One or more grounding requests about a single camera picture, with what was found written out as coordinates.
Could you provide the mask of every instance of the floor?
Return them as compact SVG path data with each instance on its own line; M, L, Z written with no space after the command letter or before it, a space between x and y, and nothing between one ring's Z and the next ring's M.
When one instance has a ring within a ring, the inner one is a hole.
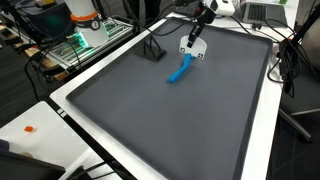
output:
M107 0L112 15L125 16L119 0ZM162 0L161 8L171 0ZM300 0L297 21L302 24L305 13L310 9L312 0ZM0 127L36 104L31 85L23 71L27 61L15 53L11 47L0 49ZM50 92L63 83L47 84L49 90L40 86L36 72L29 67L40 98L48 101ZM278 119L272 154L270 157L268 180L319 180L320 179L320 121L319 115L298 117L299 122L312 134L313 142L305 143L284 120Z

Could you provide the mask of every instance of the white desk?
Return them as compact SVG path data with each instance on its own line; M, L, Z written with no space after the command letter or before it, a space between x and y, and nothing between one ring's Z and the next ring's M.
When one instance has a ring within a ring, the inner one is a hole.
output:
M288 4L285 6L288 24L291 27L293 27L294 25L298 4L298 0L289 0ZM165 22L165 20L159 21L151 29L155 29L163 22ZM239 26L229 18L216 20L212 25L218 27ZM271 34L272 31L270 31L269 28L263 27L262 31L274 37L278 37L275 36L274 33ZM290 31L286 29L282 29L281 32L287 35L291 34ZM66 96L148 34L149 33L147 31L141 33L139 36L102 59L100 62L80 74L78 77L52 93L50 96L51 99L53 99L80 126L82 126L92 137L94 137L101 144L101 146L103 146L114 158L116 158L139 180L164 179L164 177L149 165L147 165L145 162L143 162L141 159L139 159L137 156L135 156L131 151L125 148L111 135L94 124L76 108L74 108L66 100ZM274 55L272 55L269 65L271 66L274 62L275 57ZM282 89L279 84L270 82L265 76L260 93L258 107L256 110L254 124L252 126L250 142L242 174L243 180L263 180L266 177L281 91Z
M24 128L32 126L34 131ZM74 132L66 122L45 102L40 102L0 129L0 139L9 141L10 151L29 152L35 159L65 168L66 179L76 168L89 168L103 160ZM103 165L91 172L97 177L113 170ZM101 180L120 180L111 174Z

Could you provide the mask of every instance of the blue object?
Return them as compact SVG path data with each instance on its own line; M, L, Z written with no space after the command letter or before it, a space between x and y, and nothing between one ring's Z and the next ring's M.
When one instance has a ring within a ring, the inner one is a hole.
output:
M188 67L190 66L190 62L191 60L194 59L194 56L192 56L191 54L185 54L184 56L184 61L183 64L181 66L180 69L178 69L175 73L173 73L169 79L168 79L168 83L172 84L174 83L177 79L179 79L179 77L188 69Z

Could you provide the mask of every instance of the black tray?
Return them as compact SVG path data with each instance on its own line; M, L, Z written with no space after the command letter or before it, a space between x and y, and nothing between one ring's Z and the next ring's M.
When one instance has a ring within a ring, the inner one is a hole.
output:
M180 24L168 20L156 32ZM272 42L207 26L205 59L168 84L192 26L155 37L167 50L159 62L132 47L67 99L168 179L240 179Z

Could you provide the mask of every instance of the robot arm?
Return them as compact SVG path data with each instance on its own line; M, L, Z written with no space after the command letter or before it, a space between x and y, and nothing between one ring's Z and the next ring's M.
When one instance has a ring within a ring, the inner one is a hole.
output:
M211 24L216 15L232 16L235 9L231 0L173 0L177 6L187 6L199 1L199 7L195 13L197 24L189 34L187 47L192 48L194 42L199 37L205 24Z
M199 1L216 15L232 16L235 9L231 0L173 0L176 6L188 6L188 4Z

